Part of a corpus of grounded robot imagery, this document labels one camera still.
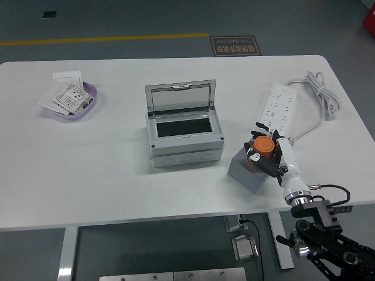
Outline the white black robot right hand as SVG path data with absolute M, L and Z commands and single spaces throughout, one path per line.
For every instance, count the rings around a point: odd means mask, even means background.
M 251 131 L 254 141 L 269 142 L 266 148 L 257 148 L 255 143 L 244 143 L 247 161 L 265 174 L 276 178 L 284 189 L 284 199 L 290 206 L 309 203 L 312 194 L 301 179 L 299 167 L 287 138 L 278 130 L 257 122 L 261 131 Z

